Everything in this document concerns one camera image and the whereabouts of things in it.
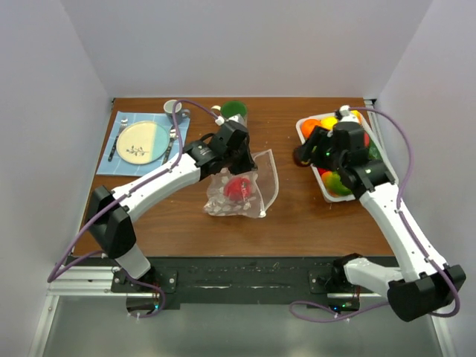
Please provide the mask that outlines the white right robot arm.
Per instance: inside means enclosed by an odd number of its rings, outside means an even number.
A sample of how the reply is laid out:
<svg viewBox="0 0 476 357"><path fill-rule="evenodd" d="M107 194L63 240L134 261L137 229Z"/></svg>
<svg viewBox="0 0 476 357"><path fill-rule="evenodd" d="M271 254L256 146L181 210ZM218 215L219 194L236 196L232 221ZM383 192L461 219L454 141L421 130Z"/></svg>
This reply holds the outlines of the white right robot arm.
<svg viewBox="0 0 476 357"><path fill-rule="evenodd" d="M427 314L449 318L460 311L464 270L450 266L425 237L402 202L388 165L369 156L359 123L340 122L332 130L316 126L309 137L301 138L293 156L302 167L320 167L340 175L379 226L399 264L388 268L360 254L349 254L334 261L332 287L340 292L354 286L366 288L386 298L406 322ZM451 312L439 311L449 305L454 307Z"/></svg>

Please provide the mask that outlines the dark purple mangosteen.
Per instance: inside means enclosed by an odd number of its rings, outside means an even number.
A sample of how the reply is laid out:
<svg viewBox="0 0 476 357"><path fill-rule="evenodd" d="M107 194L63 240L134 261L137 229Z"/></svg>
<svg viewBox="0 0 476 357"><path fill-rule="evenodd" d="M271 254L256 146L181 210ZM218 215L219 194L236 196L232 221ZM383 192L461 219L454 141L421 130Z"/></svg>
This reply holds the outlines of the dark purple mangosteen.
<svg viewBox="0 0 476 357"><path fill-rule="evenodd" d="M298 167L308 167L311 163L303 153L301 147L295 147L293 150L293 160Z"/></svg>

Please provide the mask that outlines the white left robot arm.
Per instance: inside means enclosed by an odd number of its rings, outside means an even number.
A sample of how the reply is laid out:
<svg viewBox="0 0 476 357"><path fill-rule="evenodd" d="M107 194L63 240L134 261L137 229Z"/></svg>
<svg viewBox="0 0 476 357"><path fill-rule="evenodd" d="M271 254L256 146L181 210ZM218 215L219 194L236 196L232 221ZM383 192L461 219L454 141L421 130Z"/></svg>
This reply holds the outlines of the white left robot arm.
<svg viewBox="0 0 476 357"><path fill-rule="evenodd" d="M162 167L129 184L93 191L86 211L86 226L108 258L128 274L128 283L138 292L154 283L150 261L138 247L133 227L150 208L184 187L226 168L234 175L256 169L249 148L248 129L226 121L215 134L187 144Z"/></svg>

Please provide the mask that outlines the clear polka-dot zip bag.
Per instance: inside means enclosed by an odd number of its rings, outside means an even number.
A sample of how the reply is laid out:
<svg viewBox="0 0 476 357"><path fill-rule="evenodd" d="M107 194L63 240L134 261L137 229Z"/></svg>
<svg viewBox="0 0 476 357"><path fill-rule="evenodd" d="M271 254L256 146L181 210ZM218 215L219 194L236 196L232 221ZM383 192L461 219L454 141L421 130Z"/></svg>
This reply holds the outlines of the clear polka-dot zip bag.
<svg viewBox="0 0 476 357"><path fill-rule="evenodd" d="M228 169L211 176L207 189L208 201L203 211L210 216L246 216L252 219L263 218L279 193L279 178L273 152L257 152L252 155L257 169L255 171L232 175ZM251 197L242 202L234 202L224 196L225 185L235 177L246 177L251 181Z"/></svg>

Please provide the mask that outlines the red bell pepper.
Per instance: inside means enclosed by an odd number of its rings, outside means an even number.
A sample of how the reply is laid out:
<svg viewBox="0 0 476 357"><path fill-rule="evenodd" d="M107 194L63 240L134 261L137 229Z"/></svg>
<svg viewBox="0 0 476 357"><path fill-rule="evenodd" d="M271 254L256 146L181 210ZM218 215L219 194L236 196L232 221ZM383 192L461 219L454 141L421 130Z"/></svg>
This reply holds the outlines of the red bell pepper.
<svg viewBox="0 0 476 357"><path fill-rule="evenodd" d="M234 202L242 202L251 197L252 184L246 177L232 178L224 187L224 196Z"/></svg>

